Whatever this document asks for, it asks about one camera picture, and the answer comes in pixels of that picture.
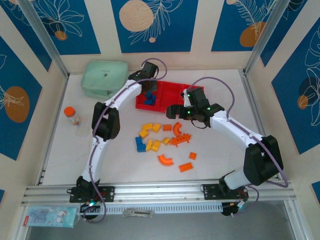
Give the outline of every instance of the yellow block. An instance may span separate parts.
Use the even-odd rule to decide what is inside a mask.
[[[146,123],[146,124],[142,125],[142,130],[143,129],[150,130],[150,129],[152,129],[152,126],[153,126],[152,122]]]
[[[148,140],[148,143],[147,143],[147,145],[146,145],[146,147],[145,147],[145,150],[147,151],[147,152],[149,152],[150,150],[151,150],[151,147],[152,147],[152,139],[150,138],[149,140]]]
[[[165,137],[165,138],[162,140],[162,142],[163,142],[164,145],[168,145],[168,143],[171,142],[171,139],[168,138],[168,137]]]
[[[161,124],[160,123],[156,123],[152,127],[152,131],[154,131],[155,133],[158,133],[160,129],[161,129]]]
[[[160,145],[161,145],[161,141],[155,140],[154,143],[152,144],[151,150],[154,152],[158,152]]]
[[[140,137],[142,137],[142,139],[145,139],[146,137],[148,137],[149,132],[145,129],[143,129],[140,133],[139,133]]]

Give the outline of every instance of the mint green bag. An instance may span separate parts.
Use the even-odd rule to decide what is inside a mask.
[[[125,85],[128,75],[128,63],[124,61],[91,61],[81,86],[87,97],[108,100]]]

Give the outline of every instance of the white floor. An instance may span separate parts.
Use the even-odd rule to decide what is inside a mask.
[[[171,70],[164,80],[191,84],[204,76],[220,78],[230,85],[235,94],[231,116],[256,132],[257,127],[238,70]],[[88,161],[93,139],[91,121],[94,105],[104,100],[86,97],[81,88],[81,79],[81,75],[71,75],[69,78],[43,185],[76,184]],[[204,86],[210,104],[218,103],[228,109],[232,98],[225,86],[211,79],[203,80],[198,85]],[[84,119],[80,129],[72,126],[64,116],[63,109],[67,106],[74,106]],[[182,124],[182,132],[192,135],[189,144],[182,143],[179,147],[162,144],[158,152],[137,152],[135,137],[138,136],[141,125],[149,122],[174,124],[177,121]],[[164,113],[136,109],[134,101],[121,110],[120,124],[120,133],[105,156],[101,183],[218,179],[241,167],[244,162],[244,149],[239,149],[221,133],[211,128],[195,128],[189,121],[167,119]],[[157,134],[153,132],[144,142],[148,138],[162,140],[164,137],[173,137],[173,133],[162,130]],[[188,158],[190,152],[197,153],[196,160]],[[161,165],[157,156],[162,154],[172,158],[174,165]],[[188,162],[192,162],[193,169],[180,173],[178,166]]]

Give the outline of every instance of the clear bottle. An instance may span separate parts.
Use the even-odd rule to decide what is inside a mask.
[[[64,109],[64,114],[72,122],[73,125],[78,125],[80,118],[78,117],[76,110],[72,106],[67,106]]]

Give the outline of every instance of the red tray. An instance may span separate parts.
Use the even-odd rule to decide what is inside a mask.
[[[156,91],[152,94],[156,96],[154,105],[146,105],[147,100],[144,93],[141,93],[135,98],[135,108],[149,110],[154,112],[165,113],[167,107],[174,104],[184,104],[184,99],[181,97],[181,93],[190,87],[188,84],[175,83],[168,81],[157,81]]]

